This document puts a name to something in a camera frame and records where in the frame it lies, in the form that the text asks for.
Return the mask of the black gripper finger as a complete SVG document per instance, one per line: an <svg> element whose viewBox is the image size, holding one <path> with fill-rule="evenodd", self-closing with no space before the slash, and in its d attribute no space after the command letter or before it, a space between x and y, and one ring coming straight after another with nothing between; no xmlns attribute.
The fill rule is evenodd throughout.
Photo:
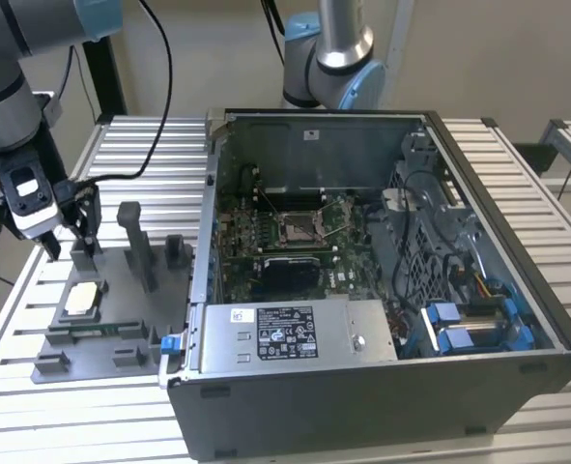
<svg viewBox="0 0 571 464"><path fill-rule="evenodd" d="M97 184L72 184L71 198L75 219L71 230L88 257L100 253L100 190Z"/></svg>
<svg viewBox="0 0 571 464"><path fill-rule="evenodd" d="M16 227L11 210L4 196L0 197L0 224L18 240L24 241L29 239ZM41 247L52 261L59 259L61 245L52 231L47 231L29 240Z"/></svg>

